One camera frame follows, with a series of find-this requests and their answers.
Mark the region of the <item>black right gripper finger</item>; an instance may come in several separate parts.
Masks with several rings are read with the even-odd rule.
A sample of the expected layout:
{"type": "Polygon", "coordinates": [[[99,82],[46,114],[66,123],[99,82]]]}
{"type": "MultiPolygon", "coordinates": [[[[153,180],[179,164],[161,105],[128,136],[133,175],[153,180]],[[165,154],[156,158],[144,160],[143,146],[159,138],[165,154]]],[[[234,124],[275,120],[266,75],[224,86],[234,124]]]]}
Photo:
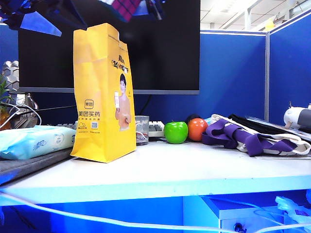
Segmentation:
{"type": "Polygon", "coordinates": [[[164,11],[161,0],[141,0],[133,13],[135,17],[144,17],[148,20],[162,20],[164,11]]]}

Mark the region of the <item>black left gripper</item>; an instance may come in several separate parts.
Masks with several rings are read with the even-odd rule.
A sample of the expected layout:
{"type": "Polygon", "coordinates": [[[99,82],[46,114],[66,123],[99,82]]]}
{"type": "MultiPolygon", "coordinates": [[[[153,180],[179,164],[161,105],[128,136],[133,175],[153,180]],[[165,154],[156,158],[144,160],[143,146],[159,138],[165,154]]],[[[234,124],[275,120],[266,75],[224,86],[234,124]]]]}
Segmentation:
{"type": "Polygon", "coordinates": [[[1,0],[0,22],[8,25],[12,30],[26,29],[61,36],[62,32],[37,11],[37,5],[41,2],[49,7],[56,4],[54,17],[58,21],[75,30],[87,29],[87,24],[72,0],[1,0]]]}

